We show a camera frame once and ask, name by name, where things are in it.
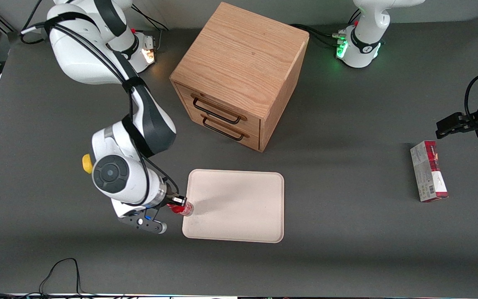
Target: wooden drawer cabinet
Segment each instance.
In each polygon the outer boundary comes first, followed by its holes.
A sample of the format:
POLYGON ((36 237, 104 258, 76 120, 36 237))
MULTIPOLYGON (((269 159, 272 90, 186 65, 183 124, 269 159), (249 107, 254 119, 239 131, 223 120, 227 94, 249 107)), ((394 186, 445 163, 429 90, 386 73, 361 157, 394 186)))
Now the wooden drawer cabinet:
POLYGON ((191 120, 263 152, 308 41, 302 30, 222 2, 170 79, 191 120))

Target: red bottle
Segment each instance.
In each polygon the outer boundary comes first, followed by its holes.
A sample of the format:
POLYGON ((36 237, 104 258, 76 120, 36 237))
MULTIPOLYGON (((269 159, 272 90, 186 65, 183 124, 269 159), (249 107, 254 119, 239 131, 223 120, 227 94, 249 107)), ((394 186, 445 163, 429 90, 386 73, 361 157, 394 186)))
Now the red bottle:
POLYGON ((185 206, 175 206, 174 204, 168 203, 167 206, 171 208, 171 211, 175 214, 180 214, 182 216, 189 216, 193 213, 193 204, 190 202, 185 202, 185 206))

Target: drawer handle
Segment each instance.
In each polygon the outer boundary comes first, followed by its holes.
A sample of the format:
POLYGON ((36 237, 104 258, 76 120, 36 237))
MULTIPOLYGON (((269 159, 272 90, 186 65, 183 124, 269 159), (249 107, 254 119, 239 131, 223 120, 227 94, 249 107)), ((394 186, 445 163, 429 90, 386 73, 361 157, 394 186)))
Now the drawer handle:
POLYGON ((202 124, 207 127, 208 129, 210 130, 213 130, 213 131, 216 131, 217 133, 219 134, 222 134, 224 136, 226 136, 227 138, 230 138, 231 140, 235 140, 235 141, 241 141, 243 140, 243 137, 244 137, 244 134, 241 134, 241 136, 239 137, 233 137, 232 135, 230 134, 227 134, 219 129, 217 129, 216 127, 211 127, 210 125, 208 125, 207 123, 205 123, 205 121, 207 121, 207 118, 204 118, 203 121, 202 121, 202 124))
POLYGON ((232 125, 237 125, 237 123, 239 123, 239 121, 241 120, 241 117, 237 117, 236 120, 230 120, 230 119, 227 119, 226 117, 222 117, 220 116, 219 114, 216 114, 214 112, 211 112, 210 110, 206 109, 206 108, 202 108, 201 106, 198 106, 197 105, 197 102, 199 101, 199 98, 195 98, 195 100, 193 101, 193 106, 195 106, 195 108, 197 108, 198 110, 201 110, 201 111, 204 111, 205 113, 213 116, 213 117, 216 117, 222 121, 226 121, 227 123, 230 123, 232 125))

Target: green indicator light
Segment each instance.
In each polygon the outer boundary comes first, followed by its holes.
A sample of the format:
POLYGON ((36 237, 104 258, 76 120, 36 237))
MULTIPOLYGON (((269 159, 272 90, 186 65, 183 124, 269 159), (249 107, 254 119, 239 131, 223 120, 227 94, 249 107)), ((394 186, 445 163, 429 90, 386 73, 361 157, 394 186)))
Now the green indicator light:
POLYGON ((341 49, 338 49, 337 56, 339 58, 344 57, 344 53, 346 53, 346 49, 348 49, 348 42, 344 41, 342 45, 339 46, 341 49))
POLYGON ((377 57, 377 53, 379 53, 379 48, 381 47, 381 42, 379 43, 379 45, 377 45, 377 50, 376 50, 376 53, 373 55, 374 58, 377 57))

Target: wooden cabinet top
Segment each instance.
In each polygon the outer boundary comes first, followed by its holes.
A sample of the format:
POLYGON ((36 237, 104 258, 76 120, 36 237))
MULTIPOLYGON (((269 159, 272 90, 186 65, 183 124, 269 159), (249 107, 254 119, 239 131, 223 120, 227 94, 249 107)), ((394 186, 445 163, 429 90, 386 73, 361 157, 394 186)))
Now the wooden cabinet top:
POLYGON ((266 119, 309 34, 221 2, 171 80, 266 119))

